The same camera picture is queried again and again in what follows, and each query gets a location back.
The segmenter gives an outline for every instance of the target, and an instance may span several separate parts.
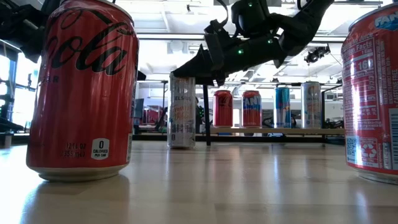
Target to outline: wooden shelf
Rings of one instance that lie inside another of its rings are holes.
[[[211,133],[345,134],[344,129],[211,128]]]

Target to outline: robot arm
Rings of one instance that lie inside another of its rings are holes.
[[[322,17],[334,0],[311,0],[294,17],[269,14],[266,0],[240,0],[232,5],[233,37],[223,24],[213,20],[205,29],[208,50],[173,71],[176,77],[195,77],[199,85],[223,85],[229,74],[274,61],[276,67],[287,56],[299,54],[314,38]],[[284,31],[278,37],[277,30]],[[246,40],[237,38],[242,34]]]

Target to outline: soda can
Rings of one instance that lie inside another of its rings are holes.
[[[318,82],[301,84],[302,128],[321,128],[321,86]]]
[[[218,90],[213,97],[213,126],[230,128],[233,126],[233,96],[228,90]]]
[[[398,2],[357,19],[341,48],[346,161],[398,184]]]
[[[261,128],[261,95],[258,91],[248,90],[242,96],[242,127]]]
[[[195,147],[195,78],[176,78],[170,74],[167,145],[170,148]]]
[[[274,128],[291,128],[290,90],[286,87],[275,89]]]
[[[63,1],[45,28],[26,163],[47,180],[116,175],[130,161],[139,41],[107,1]]]

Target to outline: red soda can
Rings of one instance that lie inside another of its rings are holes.
[[[261,95],[258,91],[248,90],[242,96],[242,127],[261,128]]]
[[[341,49],[346,162],[398,184],[398,2],[360,17]]]
[[[110,2],[63,1],[50,15],[26,159],[41,178],[102,179],[129,163],[138,50]]]
[[[213,126],[230,128],[233,126],[233,97],[228,90],[218,90],[213,97]]]

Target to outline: recycling symbol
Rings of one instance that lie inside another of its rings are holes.
[[[363,144],[361,147],[362,157],[374,158],[377,151],[374,149],[372,144]]]

